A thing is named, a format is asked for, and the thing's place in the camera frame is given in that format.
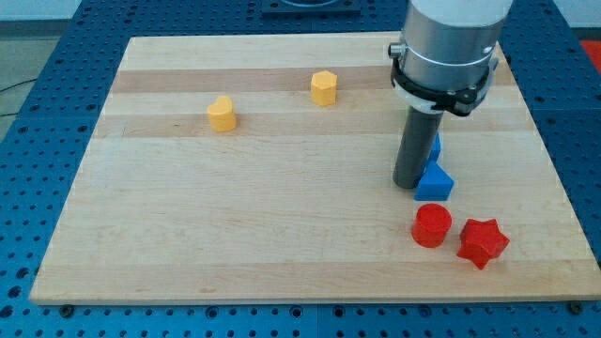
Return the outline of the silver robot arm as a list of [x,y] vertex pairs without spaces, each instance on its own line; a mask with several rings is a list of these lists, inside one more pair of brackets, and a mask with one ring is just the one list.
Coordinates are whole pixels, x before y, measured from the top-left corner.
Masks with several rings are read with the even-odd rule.
[[397,95],[426,114],[467,116],[484,100],[512,0],[409,0],[399,40],[389,45]]

